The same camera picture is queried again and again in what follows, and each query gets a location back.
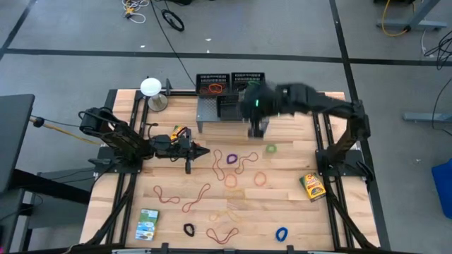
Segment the white dome table lamp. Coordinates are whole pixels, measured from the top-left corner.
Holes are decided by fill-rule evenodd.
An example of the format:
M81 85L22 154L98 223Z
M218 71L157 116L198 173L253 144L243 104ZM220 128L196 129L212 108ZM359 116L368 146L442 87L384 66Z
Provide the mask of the white dome table lamp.
M141 93L148 100L148 107L152 111L163 111L167 108L167 97L161 94L162 83L156 78L146 78L140 86Z

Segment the grey metal riser shelf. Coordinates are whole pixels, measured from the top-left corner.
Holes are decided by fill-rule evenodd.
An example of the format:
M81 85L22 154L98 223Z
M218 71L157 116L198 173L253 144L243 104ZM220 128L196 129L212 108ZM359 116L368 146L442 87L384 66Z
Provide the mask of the grey metal riser shelf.
M243 117L244 92L238 93L238 94L226 94L226 95L238 95L239 96L239 101L241 102L242 117ZM220 118L217 115L217 102L216 102L217 96L220 96L220 95L198 98L196 122L198 124L198 132L199 133L201 133L203 130L203 123L205 123L205 122L221 122ZM247 123L249 123L249 121L254 122L254 137L258 138L258 136L257 136L258 122L264 121L266 123L266 129L267 129L268 124L269 124L269 116L267 116L261 120L249 120L249 119L245 119L244 117L241 120L241 122L247 122Z

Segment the grey desk leg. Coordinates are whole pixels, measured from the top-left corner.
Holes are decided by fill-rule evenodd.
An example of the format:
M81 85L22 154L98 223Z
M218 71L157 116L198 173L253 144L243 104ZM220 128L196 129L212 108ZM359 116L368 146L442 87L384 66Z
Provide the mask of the grey desk leg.
M447 23L439 21L426 20L427 14L440 2L440 0L421 0L419 8L412 14L408 20L389 20L386 18L388 7L391 0L385 0L385 7L381 19L376 22L376 26L380 27L384 32L386 28L392 30L400 30L396 34L390 34L390 37L396 37L412 30L440 30L447 27Z

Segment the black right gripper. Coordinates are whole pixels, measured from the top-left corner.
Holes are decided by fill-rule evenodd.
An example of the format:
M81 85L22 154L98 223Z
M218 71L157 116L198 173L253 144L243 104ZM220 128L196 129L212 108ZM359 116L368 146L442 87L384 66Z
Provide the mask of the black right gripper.
M261 120L280 113L281 96L276 90L263 84L249 84L243 96L243 117L249 120ZM254 122L249 121L248 137L254 137ZM266 123L258 122L257 136L262 138Z

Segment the yellow rod with black knob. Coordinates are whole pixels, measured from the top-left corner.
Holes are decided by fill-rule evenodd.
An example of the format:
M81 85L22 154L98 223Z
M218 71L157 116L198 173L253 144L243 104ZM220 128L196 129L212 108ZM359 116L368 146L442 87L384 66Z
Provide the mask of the yellow rod with black knob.
M82 142L85 142L85 143L88 143L88 144L91 144L91 145L101 145L101 143L99 143L99 142L88 140L87 138L82 138L82 137L80 137L80 136L78 136L78 135L76 135L74 133L71 133L69 131L66 131L66 130L60 128L60 127L54 126L52 124L48 124L48 123L46 123L46 120L44 118L42 118L42 117L31 116L31 118L29 119L29 122L31 122L33 124L33 126L36 127L36 128L44 127L44 128L47 128L47 129L50 129L50 130L53 130L53 131L57 131L57 132L62 133L64 135L71 136L72 138L75 138L75 139L77 139L79 141L82 141Z

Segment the black side desk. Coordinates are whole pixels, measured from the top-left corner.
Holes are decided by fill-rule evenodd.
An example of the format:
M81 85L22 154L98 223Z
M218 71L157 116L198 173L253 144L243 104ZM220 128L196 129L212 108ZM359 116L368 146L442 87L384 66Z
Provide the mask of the black side desk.
M0 96L0 250L8 251L18 217L32 214L26 191L87 205L86 190L42 178L16 168L35 100L33 94Z

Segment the black mesh basket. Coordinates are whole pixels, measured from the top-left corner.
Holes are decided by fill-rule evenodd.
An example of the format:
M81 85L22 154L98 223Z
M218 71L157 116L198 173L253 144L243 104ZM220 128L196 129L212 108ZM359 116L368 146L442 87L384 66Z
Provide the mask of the black mesh basket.
M238 95L217 96L217 115L221 121L241 121L242 110Z
M232 73L232 91L245 90L249 82L264 83L265 73Z
M220 83L225 85L225 89L221 94L200 94L199 89L201 87L208 87L212 83ZM230 91L230 74L227 73L204 73L196 75L196 94L200 97L209 97L216 95L227 94Z

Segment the blue plastic bin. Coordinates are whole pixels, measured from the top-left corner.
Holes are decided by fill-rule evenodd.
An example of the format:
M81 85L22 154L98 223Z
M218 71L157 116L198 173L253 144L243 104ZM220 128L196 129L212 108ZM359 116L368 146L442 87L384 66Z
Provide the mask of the blue plastic bin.
M432 168L432 176L445 217L452 219L452 158Z

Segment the grey desk foot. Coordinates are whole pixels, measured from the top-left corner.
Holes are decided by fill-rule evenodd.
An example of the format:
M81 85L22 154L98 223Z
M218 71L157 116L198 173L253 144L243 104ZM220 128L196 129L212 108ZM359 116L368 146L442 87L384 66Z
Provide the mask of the grey desk foot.
M407 112L402 117L405 121L452 123L452 114Z

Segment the yellow green crayon box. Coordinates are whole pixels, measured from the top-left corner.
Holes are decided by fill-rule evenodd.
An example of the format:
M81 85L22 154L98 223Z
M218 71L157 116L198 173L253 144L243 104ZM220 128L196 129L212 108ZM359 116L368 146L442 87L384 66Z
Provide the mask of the yellow green crayon box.
M300 184L306 191L310 202L314 202L326 196L326 189L316 173L310 173L299 179Z
M176 125L170 136L171 141L177 140L179 138L179 136L184 133L185 130L186 130L186 126Z
M158 210L141 209L136 227L135 239L153 241L158 218Z

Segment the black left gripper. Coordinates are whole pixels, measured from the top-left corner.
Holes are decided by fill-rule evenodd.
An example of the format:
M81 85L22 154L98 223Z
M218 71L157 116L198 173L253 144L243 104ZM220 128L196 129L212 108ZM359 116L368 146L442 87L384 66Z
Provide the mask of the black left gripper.
M192 159L197 159L208 154L208 148L201 146L199 143L191 141L191 130L186 128L184 133L175 141L171 141L169 135L155 136L155 156L159 159L169 158L171 162L178 159L185 159L185 173L191 173Z

